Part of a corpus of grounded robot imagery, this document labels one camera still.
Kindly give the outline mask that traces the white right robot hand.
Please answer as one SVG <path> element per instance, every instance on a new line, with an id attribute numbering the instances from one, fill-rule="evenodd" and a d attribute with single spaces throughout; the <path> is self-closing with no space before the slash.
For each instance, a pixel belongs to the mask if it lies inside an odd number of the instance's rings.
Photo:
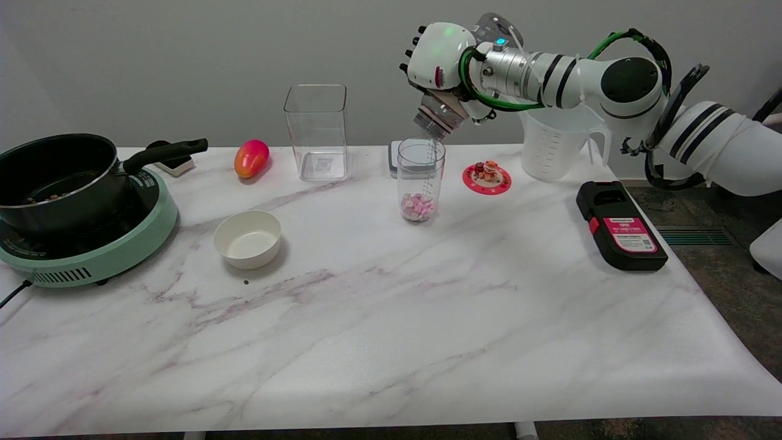
<path id="1" fill-rule="evenodd" d="M 455 23 L 435 22 L 419 27 L 408 62 L 400 64 L 408 83 L 422 93 L 414 123 L 431 137 L 452 134 L 464 122 L 481 122 L 496 112 L 471 97 L 460 76 L 462 53 L 477 46 L 472 31 Z"/>

